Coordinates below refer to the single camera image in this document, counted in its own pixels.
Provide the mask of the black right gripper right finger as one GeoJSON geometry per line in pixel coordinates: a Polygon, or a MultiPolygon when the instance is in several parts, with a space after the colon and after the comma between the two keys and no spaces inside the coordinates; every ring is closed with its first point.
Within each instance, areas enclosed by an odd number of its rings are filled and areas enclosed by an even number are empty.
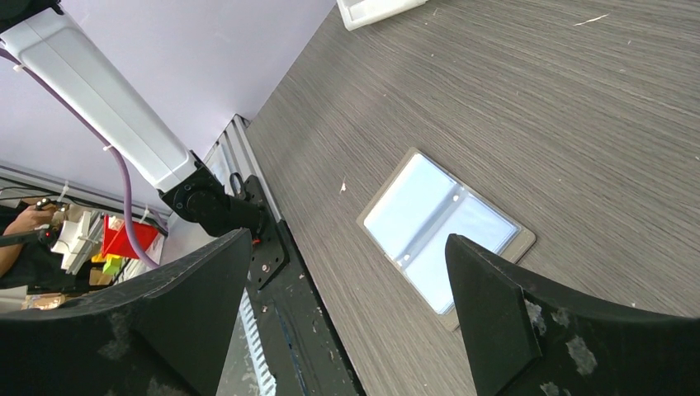
{"type": "Polygon", "coordinates": [[[445,256],[478,394],[698,394],[697,318],[587,295],[458,234],[445,256]]]}

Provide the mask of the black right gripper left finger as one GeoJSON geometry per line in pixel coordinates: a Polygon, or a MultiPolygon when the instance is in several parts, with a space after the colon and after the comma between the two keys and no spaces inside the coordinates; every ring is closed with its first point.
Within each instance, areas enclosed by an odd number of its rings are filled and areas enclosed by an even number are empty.
{"type": "Polygon", "coordinates": [[[3,314],[2,394],[215,394],[251,256],[237,230],[55,309],[3,314]]]}

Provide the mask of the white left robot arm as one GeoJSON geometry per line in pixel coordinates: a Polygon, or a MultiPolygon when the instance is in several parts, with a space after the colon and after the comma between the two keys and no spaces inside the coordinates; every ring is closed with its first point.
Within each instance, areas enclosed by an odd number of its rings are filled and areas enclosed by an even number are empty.
{"type": "Polygon", "coordinates": [[[58,1],[3,1],[1,43],[2,54],[51,88],[180,218],[212,237],[263,232],[269,218],[263,207],[226,193],[58,1]]]}

